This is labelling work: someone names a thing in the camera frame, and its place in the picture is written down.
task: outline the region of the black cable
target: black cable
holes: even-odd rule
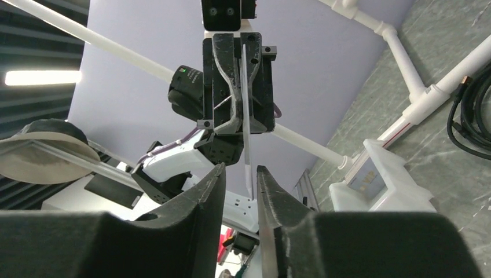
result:
[[[457,140],[453,131],[457,131],[472,145],[491,152],[491,131],[483,119],[482,104],[491,87],[491,63],[482,68],[474,79],[465,77],[456,90],[453,105],[450,109],[446,130],[452,143],[460,149],[491,160],[491,154],[471,149]],[[460,123],[453,120],[460,105]]]

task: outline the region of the white pipe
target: white pipe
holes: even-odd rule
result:
[[[409,99],[412,103],[414,103],[421,95],[423,95],[426,87],[424,86],[421,77],[417,73],[411,58],[409,58],[406,49],[399,40],[395,28],[391,27],[385,29],[382,33],[382,37],[392,51],[395,62],[399,66],[402,77],[404,78],[404,81],[409,89]]]
[[[428,92],[424,93],[415,103],[402,112],[399,118],[378,139],[387,145],[406,133],[413,125],[418,125],[430,116],[438,107],[445,103],[450,94],[457,88],[464,76],[474,74],[491,60],[491,35],[479,44],[467,57],[445,75],[436,85],[431,85]]]
[[[36,3],[33,0],[3,0],[45,22],[65,31],[91,45],[110,52],[122,60],[154,75],[167,83],[172,81],[174,72],[90,29],[83,25]]]
[[[343,0],[343,7],[352,8],[355,7],[358,3],[358,0]]]
[[[386,28],[392,27],[391,25],[381,21],[374,19],[373,17],[369,16],[368,14],[358,10],[357,13],[354,15],[353,19],[364,26],[372,29],[376,34],[382,35],[382,32]]]
[[[384,133],[382,133],[377,140],[384,141],[383,147],[387,148],[411,127],[412,124],[402,116],[397,119],[395,123],[393,123]]]
[[[469,53],[467,57],[445,75],[445,77],[436,84],[437,88],[450,94],[457,88],[464,76],[474,74],[489,60],[491,60],[491,36],[487,37],[480,45]]]
[[[353,160],[346,155],[342,156],[282,125],[276,124],[272,133],[306,152],[333,163],[339,169],[344,169],[345,167],[349,169],[353,165]]]

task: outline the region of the gray marble floor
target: gray marble floor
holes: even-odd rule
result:
[[[440,80],[491,34],[491,6],[486,8],[490,4],[490,0],[415,2],[400,37],[425,85]],[[366,138],[377,138],[408,105],[408,90],[387,50],[328,147],[355,156]],[[449,141],[445,130],[449,109],[450,103],[443,105],[390,150],[408,161],[416,183],[433,193],[439,211],[461,230],[484,276],[491,277],[491,162]],[[319,160],[310,176],[321,208],[332,210],[329,184],[340,181],[342,173]]]

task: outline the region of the fluorescent light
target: fluorescent light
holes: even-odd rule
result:
[[[32,86],[77,83],[80,71],[9,71],[5,76],[7,86]]]

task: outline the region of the pipe elbow joint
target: pipe elbow joint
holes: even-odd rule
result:
[[[387,37],[390,35],[397,36],[397,30],[394,28],[394,26],[387,24],[383,21],[381,21],[380,27],[377,30],[375,30],[375,33],[382,36],[384,41],[387,41]]]
[[[416,101],[402,112],[403,117],[413,125],[419,125],[438,107],[450,98],[436,85],[431,85]]]

